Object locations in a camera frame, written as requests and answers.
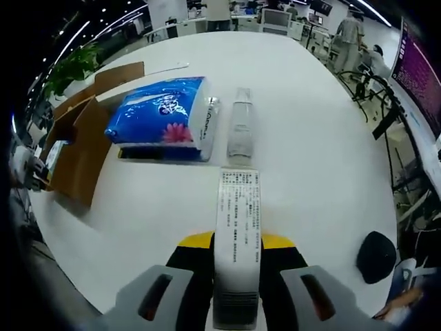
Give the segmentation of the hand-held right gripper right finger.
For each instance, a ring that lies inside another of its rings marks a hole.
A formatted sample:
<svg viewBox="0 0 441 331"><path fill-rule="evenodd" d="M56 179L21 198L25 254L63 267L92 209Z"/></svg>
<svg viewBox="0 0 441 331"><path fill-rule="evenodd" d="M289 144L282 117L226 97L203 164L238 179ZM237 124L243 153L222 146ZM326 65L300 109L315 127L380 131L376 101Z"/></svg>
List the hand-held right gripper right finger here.
<svg viewBox="0 0 441 331"><path fill-rule="evenodd" d="M260 288L268 330L375 330L355 294L297 247L275 234L262 236Z"/></svg>

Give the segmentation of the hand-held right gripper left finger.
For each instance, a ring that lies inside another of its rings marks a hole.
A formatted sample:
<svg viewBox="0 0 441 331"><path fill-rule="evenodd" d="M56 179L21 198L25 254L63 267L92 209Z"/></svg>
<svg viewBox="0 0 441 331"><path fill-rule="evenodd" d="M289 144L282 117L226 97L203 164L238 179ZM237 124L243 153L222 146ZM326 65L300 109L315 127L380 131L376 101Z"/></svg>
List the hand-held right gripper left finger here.
<svg viewBox="0 0 441 331"><path fill-rule="evenodd" d="M103 330L204 330L214 278L214 232L185 237L165 265L122 287Z"/></svg>

